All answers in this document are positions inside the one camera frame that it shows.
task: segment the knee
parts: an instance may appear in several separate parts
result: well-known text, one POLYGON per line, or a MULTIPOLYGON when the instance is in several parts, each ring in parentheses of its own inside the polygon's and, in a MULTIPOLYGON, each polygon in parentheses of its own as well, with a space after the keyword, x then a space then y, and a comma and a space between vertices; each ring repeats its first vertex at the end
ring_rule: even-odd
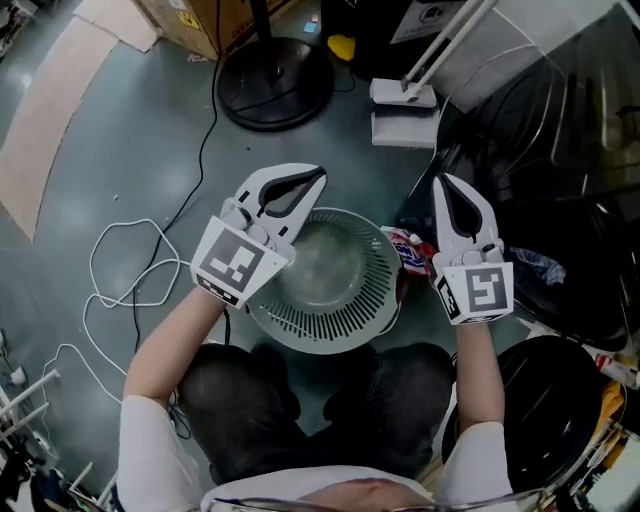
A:
POLYGON ((415 343, 392 349, 383 354, 383 357, 388 357, 396 369, 412 380, 437 380, 445 386, 452 386, 455 382, 455 368, 451 357, 437 345, 415 343))
POLYGON ((256 378, 251 354, 239 347, 206 344, 198 349, 178 388, 181 401, 202 404, 231 395, 239 383, 256 378))

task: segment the white shirt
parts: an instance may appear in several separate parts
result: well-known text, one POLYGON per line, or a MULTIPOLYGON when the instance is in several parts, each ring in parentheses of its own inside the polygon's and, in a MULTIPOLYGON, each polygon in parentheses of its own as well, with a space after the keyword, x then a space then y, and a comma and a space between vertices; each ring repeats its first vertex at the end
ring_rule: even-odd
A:
MULTIPOLYGON (((153 400, 128 396, 122 403, 118 496, 128 512, 209 512, 213 498, 296 500, 330 485, 367 478, 406 485, 430 499, 416 481, 357 466, 276 471, 229 482, 204 494, 166 410, 153 400)), ((504 430, 482 423, 466 430, 447 460, 433 499, 469 503, 511 493, 504 430)))

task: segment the black round base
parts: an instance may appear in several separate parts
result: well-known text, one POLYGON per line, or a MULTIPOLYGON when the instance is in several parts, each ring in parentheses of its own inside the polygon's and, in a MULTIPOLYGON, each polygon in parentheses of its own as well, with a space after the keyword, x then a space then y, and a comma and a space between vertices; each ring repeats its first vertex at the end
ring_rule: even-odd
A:
POLYGON ((231 55, 218 80, 218 98, 234 123, 275 132, 314 117, 333 92, 333 67, 320 48, 290 38, 274 38, 278 77, 269 79, 260 43, 231 55))

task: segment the dark shorts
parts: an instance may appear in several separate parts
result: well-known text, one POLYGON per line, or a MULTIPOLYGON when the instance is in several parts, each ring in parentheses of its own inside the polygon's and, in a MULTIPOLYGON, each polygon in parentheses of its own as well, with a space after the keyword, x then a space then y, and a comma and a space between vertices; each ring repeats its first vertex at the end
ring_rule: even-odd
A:
POLYGON ((449 405, 449 356, 427 343, 367 354, 327 401, 331 424, 307 436, 296 423, 300 406, 284 364, 272 364, 273 357, 266 363, 260 352, 203 345, 180 385, 180 407, 214 481, 328 465, 417 477, 449 405))

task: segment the gray floor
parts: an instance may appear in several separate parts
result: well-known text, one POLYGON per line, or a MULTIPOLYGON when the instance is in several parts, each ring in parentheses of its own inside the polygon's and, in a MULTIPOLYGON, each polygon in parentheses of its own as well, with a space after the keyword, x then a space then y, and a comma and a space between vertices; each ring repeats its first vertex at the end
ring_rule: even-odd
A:
POLYGON ((69 23, 82 0, 57 0, 25 25, 0 64, 0 147, 13 114, 49 48, 69 23))
MULTIPOLYGON (((280 24, 282 31, 301 35, 302 24, 309 19, 307 11, 294 13, 280 24)), ((0 65, 5 77, 13 72, 11 67, 20 61, 22 51, 27 50, 16 43, 15 56, 0 65)), ((32 380, 40 376, 60 343, 72 343, 105 386, 121 393, 122 375, 97 354, 82 329, 82 308, 92 293, 89 254, 112 222, 140 218, 165 222, 197 180, 197 151, 212 119, 212 66, 189 64, 188 55, 166 41, 147 55, 119 44, 98 72, 65 135, 34 244, 6 212, 0 213, 0 327, 12 363, 23 365, 32 380)), ((346 70, 339 67, 336 86, 343 88, 348 80, 346 70)), ((1 111, 0 127, 8 125, 10 117, 11 112, 1 111)), ((320 205, 349 209, 379 225, 391 222, 431 155, 422 150, 375 148, 370 137, 368 84, 361 81, 352 93, 335 94, 316 120, 290 132, 250 133, 221 117, 204 152, 204 184, 171 229, 172 243, 183 259, 190 259, 223 199, 255 169, 283 162, 310 162, 327 170, 329 184, 320 205)), ((155 237, 151 229, 138 227, 105 238, 95 259, 96 279, 105 294, 115 296, 128 287, 146 264, 155 237)), ((170 273, 165 268, 151 275, 142 287, 141 300, 162 295, 170 273)), ((165 306, 140 312, 143 336, 191 286, 188 273, 182 271, 165 306)), ((437 298, 427 290, 425 284, 423 292, 409 296, 397 326, 372 342, 377 349, 430 341, 453 351, 452 329, 437 298)), ((131 310, 107 310, 94 302, 88 323, 96 342, 126 368, 135 334, 131 310)), ((250 348, 266 338, 243 313, 232 311, 231 323, 231 340, 236 345, 250 348)), ((493 328, 499 349, 524 337, 524 329, 513 318, 496 322, 493 328)), ((211 337, 222 339, 222 323, 211 337)), ((341 359, 282 351, 292 387, 303 404, 301 425, 308 432, 317 430, 323 424, 322 402, 340 381, 339 377, 327 381, 326 368, 340 366, 341 359)), ((116 469, 119 409, 91 379, 77 354, 63 352, 55 367, 62 377, 48 386, 52 407, 47 421, 61 455, 59 466, 73 477, 93 460, 95 469, 87 483, 95 492, 116 469)), ((188 450, 200 462, 205 481, 206 462, 193 442, 188 450)))

